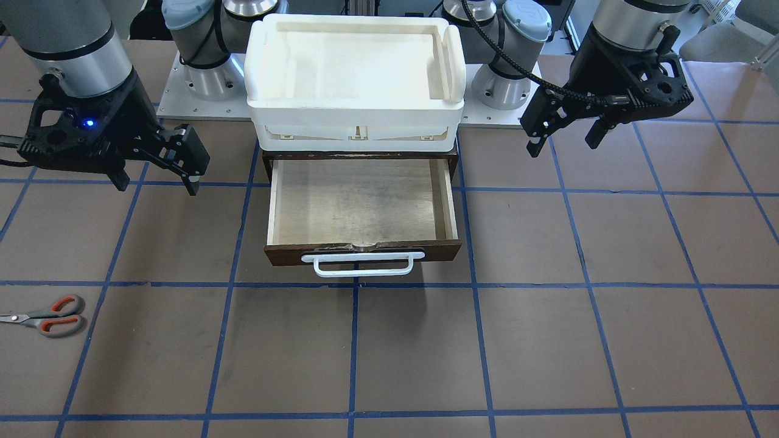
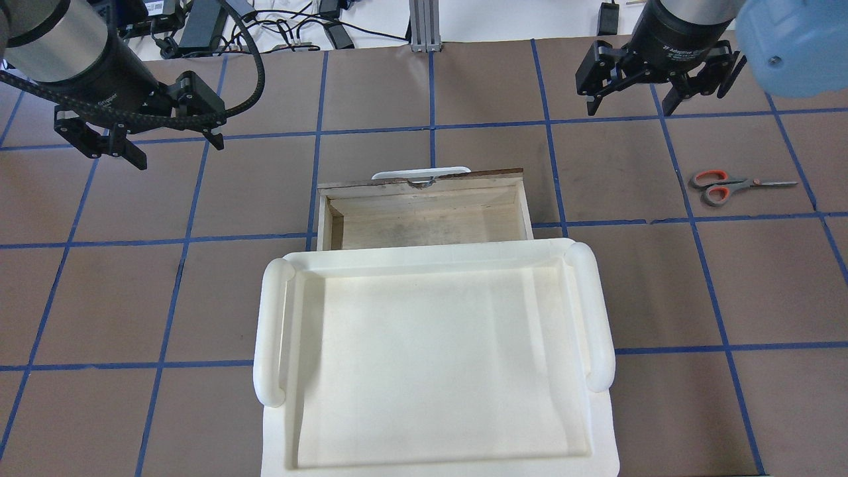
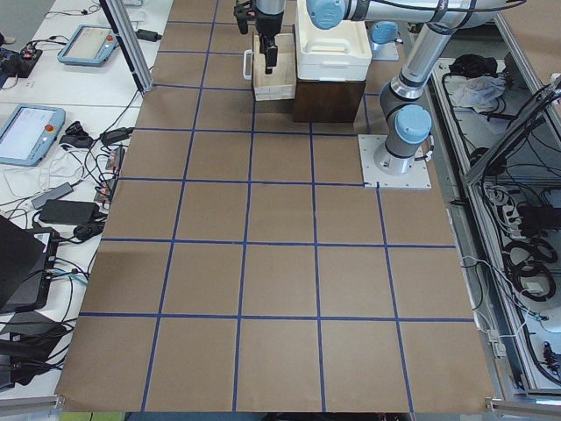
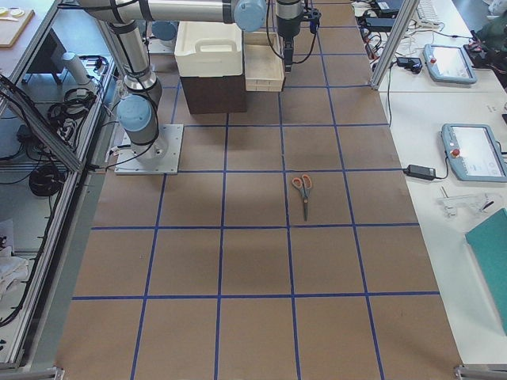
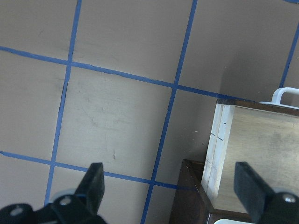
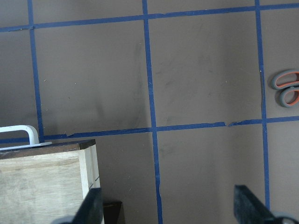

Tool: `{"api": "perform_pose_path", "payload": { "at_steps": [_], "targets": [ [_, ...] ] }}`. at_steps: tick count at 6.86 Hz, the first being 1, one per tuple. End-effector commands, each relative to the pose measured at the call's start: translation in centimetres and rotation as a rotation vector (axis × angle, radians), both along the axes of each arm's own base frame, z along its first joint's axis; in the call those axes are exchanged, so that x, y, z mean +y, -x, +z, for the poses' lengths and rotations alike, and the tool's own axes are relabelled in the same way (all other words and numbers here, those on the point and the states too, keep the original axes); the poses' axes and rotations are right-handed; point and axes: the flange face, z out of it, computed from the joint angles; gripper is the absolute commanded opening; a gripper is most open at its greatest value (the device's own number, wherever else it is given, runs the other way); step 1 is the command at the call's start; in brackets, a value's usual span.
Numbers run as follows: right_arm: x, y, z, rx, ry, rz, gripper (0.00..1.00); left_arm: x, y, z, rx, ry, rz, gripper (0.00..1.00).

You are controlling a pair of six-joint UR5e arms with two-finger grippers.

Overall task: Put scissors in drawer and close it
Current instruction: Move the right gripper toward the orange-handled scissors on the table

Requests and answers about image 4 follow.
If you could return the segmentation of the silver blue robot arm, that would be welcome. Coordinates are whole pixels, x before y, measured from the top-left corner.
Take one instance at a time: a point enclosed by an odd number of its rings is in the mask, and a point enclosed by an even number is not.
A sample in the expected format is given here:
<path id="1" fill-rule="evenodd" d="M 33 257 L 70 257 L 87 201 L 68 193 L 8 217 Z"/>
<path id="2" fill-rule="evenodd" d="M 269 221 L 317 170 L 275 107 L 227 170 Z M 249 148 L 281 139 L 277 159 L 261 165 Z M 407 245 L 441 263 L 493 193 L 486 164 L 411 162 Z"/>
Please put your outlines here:
<path id="1" fill-rule="evenodd" d="M 235 24 L 243 32 L 255 32 L 268 24 L 269 12 L 273 10 L 277 34 L 284 43 L 281 59 L 285 70 L 290 70 L 300 25 L 307 21 L 311 31 L 316 32 L 321 17 L 317 9 L 302 1 L 278 1 L 274 6 L 268 1 L 80 1 L 78 6 L 107 24 L 113 45 L 120 51 L 124 84 L 131 96 L 120 102 L 119 113 L 132 114 L 121 126 L 131 141 L 134 157 L 140 161 L 163 157 L 167 144 L 160 135 L 157 120 L 162 86 L 143 48 L 138 20 Z"/>

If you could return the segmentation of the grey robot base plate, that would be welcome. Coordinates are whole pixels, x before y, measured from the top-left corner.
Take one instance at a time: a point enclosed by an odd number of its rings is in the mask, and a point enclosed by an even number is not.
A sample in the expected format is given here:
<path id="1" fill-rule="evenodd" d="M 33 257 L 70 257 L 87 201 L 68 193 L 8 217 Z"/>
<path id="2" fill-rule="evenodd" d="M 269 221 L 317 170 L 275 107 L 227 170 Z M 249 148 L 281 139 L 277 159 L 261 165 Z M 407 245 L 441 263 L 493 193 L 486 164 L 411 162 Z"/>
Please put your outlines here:
<path id="1" fill-rule="evenodd" d="M 127 133 L 124 133 L 123 144 L 128 147 L 120 150 L 118 165 L 113 167 L 118 175 L 177 174 L 183 139 L 183 124 L 163 124 L 159 128 L 158 139 L 143 155 L 140 146 L 131 146 Z"/>

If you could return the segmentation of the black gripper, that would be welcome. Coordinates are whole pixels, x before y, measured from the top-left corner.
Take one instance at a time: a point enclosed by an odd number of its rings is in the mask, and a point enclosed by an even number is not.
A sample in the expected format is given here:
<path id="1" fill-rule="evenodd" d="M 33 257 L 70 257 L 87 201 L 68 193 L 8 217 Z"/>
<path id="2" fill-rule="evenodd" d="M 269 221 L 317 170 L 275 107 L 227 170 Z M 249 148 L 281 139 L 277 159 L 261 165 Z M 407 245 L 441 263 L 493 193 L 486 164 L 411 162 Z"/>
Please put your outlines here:
<path id="1" fill-rule="evenodd" d="M 278 35 L 283 37 L 284 71 L 292 71 L 294 37 L 300 32 L 302 22 L 310 23 L 310 31 L 315 34 L 320 27 L 320 11 L 312 8 L 308 1 L 276 1 L 276 25 Z"/>

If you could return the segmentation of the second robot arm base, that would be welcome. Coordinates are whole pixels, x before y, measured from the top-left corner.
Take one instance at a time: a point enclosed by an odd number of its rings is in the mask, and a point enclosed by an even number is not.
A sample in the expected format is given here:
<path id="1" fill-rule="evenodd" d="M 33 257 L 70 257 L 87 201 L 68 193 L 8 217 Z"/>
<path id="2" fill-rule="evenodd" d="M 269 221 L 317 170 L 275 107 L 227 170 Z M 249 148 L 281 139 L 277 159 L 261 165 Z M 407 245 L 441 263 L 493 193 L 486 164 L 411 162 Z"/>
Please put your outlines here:
<path id="1" fill-rule="evenodd" d="M 177 21 L 154 21 L 151 23 L 149 50 L 153 54 L 172 55 L 177 38 Z"/>

